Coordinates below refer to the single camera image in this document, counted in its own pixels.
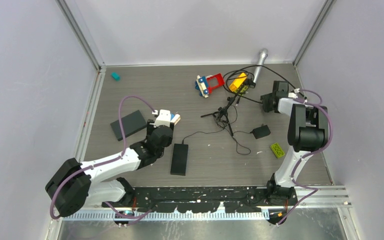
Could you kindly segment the black power adapter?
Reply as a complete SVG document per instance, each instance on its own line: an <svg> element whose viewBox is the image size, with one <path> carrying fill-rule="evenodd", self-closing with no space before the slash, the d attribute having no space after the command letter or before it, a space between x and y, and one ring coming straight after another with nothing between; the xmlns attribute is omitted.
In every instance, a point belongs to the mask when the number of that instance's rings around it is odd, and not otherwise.
<svg viewBox="0 0 384 240"><path fill-rule="evenodd" d="M261 139L267 137L271 134L271 130L268 125L262 125L254 128L251 133L253 134L255 139Z"/></svg>

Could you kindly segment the black mini tripod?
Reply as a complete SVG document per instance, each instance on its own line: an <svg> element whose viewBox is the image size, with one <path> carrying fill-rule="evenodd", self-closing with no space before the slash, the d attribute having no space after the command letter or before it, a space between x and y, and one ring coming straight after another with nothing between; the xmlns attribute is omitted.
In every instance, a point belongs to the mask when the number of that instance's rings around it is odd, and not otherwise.
<svg viewBox="0 0 384 240"><path fill-rule="evenodd" d="M224 107L219 107L217 111L201 115L201 118L212 116L215 120L215 123L219 128L225 130L227 128L231 137L234 136L234 132L232 130L231 121L229 120L229 108L233 105L236 97L227 97L227 105Z"/></svg>

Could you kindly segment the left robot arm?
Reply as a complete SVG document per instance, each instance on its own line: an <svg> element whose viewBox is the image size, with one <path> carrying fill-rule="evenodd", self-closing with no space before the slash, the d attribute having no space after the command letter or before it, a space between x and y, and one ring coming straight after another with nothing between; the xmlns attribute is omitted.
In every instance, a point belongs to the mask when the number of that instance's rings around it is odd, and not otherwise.
<svg viewBox="0 0 384 240"><path fill-rule="evenodd" d="M172 122L155 125L149 120L145 139L124 151L93 161L64 161L45 186L51 199L51 218L68 217L84 206L104 202L128 207L134 199L130 184L123 178L113 178L152 165L161 158L172 143L174 128Z"/></svg>

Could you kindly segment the black network switch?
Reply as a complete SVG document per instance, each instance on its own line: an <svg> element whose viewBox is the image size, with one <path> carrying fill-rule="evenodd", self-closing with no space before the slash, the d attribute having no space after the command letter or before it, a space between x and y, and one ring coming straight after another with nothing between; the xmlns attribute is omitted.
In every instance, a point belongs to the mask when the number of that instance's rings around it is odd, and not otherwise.
<svg viewBox="0 0 384 240"><path fill-rule="evenodd" d="M176 176L185 176L187 169L189 145L175 143L172 152L170 174Z"/></svg>

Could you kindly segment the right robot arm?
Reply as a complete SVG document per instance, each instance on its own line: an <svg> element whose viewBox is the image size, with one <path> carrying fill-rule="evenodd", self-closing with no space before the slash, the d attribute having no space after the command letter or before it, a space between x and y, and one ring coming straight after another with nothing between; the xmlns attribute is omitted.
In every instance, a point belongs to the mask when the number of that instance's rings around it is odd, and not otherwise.
<svg viewBox="0 0 384 240"><path fill-rule="evenodd" d="M267 182L265 198L271 205L280 205L295 194L296 178L315 153L330 142L328 109L321 103L311 103L299 94L303 90L289 90L285 81L276 80L272 92L262 95L263 111L289 116L287 131L288 151L279 169Z"/></svg>

